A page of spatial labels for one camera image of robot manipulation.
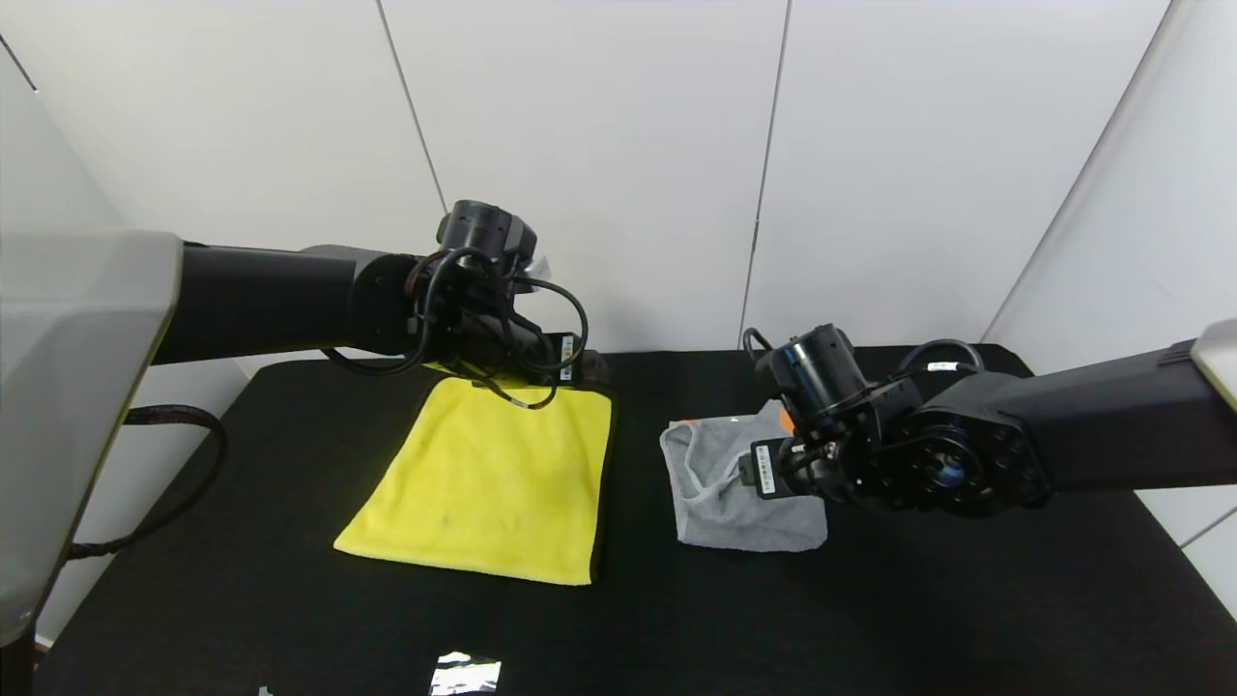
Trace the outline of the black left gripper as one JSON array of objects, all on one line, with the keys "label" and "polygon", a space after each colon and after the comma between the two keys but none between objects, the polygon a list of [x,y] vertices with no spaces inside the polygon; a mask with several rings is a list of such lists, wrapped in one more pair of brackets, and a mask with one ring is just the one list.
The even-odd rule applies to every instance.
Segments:
[{"label": "black left gripper", "polygon": [[503,320],[491,321],[503,359],[495,378],[503,388],[571,384],[579,365],[579,382],[610,382],[611,368],[597,351],[588,349],[579,359],[580,336],[575,333],[548,333],[529,318],[508,312]]}]

